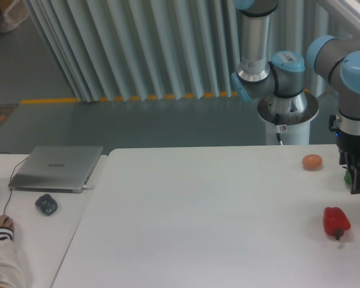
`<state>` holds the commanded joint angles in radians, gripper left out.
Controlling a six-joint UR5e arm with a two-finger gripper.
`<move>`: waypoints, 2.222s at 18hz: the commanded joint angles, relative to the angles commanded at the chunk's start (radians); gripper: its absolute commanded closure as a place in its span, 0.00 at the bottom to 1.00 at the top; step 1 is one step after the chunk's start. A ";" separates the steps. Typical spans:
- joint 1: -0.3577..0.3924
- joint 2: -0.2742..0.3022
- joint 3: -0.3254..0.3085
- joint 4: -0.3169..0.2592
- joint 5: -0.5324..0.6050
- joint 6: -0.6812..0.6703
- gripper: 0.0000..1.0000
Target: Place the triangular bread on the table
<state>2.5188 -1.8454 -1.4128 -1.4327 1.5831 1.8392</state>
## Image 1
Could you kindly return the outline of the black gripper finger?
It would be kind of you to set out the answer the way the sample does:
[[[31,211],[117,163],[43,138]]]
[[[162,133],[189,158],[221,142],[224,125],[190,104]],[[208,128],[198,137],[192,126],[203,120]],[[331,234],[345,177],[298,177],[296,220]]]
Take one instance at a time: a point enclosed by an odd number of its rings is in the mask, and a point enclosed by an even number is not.
[[[360,194],[360,156],[347,154],[347,171],[350,175],[351,194]]]

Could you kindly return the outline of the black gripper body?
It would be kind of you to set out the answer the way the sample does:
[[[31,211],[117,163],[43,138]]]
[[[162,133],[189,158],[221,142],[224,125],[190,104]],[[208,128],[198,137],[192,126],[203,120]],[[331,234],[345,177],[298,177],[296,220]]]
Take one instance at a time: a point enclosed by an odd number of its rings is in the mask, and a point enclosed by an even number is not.
[[[350,154],[356,160],[360,160],[360,135],[347,134],[343,131],[337,131],[335,135],[340,153],[339,164],[346,164],[345,154]]]

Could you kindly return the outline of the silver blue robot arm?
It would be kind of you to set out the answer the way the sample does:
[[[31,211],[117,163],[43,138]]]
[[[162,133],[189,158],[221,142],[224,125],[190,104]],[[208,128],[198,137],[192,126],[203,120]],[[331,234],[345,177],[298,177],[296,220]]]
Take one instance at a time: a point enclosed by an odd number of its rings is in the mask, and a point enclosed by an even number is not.
[[[245,101],[260,98],[259,116],[268,125],[268,141],[299,143],[296,132],[317,115],[315,96],[304,92],[304,71],[309,65],[338,94],[338,112],[329,117],[335,133],[339,163],[350,176],[350,192],[360,193],[360,1],[321,1],[321,6],[351,34],[339,40],[330,35],[315,39],[305,56],[279,51],[267,57],[271,14],[277,1],[235,1],[242,15],[241,62],[232,74],[238,95]]]

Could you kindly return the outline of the cream striped sleeve forearm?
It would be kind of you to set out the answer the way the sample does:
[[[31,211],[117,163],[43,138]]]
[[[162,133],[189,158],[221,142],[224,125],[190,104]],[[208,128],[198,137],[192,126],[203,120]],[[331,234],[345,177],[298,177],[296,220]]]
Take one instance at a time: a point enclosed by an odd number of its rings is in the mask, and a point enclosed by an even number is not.
[[[0,287],[28,287],[12,237],[10,228],[0,227]]]

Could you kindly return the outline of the person's hand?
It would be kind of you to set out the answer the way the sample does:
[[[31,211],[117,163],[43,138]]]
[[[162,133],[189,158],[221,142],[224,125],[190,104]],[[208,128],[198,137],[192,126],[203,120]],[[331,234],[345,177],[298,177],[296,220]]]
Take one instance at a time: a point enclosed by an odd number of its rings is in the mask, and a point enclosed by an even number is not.
[[[9,216],[3,214],[0,216],[0,229],[7,229],[14,231],[14,220]]]

